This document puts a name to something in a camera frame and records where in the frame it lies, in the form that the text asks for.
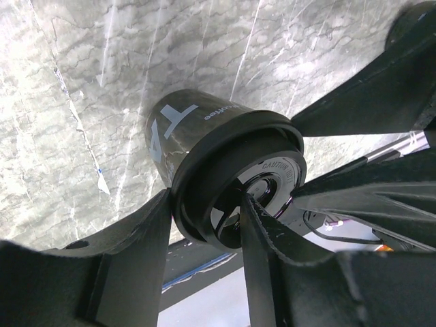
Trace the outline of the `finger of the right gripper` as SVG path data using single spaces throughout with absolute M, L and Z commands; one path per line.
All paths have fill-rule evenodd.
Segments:
M 435 250 L 435 150 L 318 178 L 293 192 L 307 211 L 342 215 Z
M 251 196 L 241 242 L 252 326 L 434 326 L 435 255 L 331 252 Z

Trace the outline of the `dark transparent coffee cup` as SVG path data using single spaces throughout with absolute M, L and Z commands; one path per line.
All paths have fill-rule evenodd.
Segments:
M 193 89 L 171 92 L 148 111 L 149 155 L 166 187 L 192 148 L 212 130 L 251 109 Z

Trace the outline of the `black coffee cup lid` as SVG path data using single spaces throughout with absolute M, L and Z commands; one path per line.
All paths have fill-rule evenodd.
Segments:
M 245 194 L 280 217 L 307 171 L 302 136 L 276 112 L 251 110 L 212 130 L 178 167 L 172 214 L 181 234 L 223 251 L 240 247 Z

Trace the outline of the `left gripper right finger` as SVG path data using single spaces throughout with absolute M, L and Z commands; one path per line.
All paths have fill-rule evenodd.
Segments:
M 292 118 L 303 136 L 425 130 L 435 119 L 435 2 L 405 8 L 384 51 Z

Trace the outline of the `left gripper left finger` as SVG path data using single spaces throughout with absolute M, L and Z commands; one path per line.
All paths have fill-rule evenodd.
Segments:
M 2 326 L 155 326 L 170 192 L 64 249 L 1 242 Z

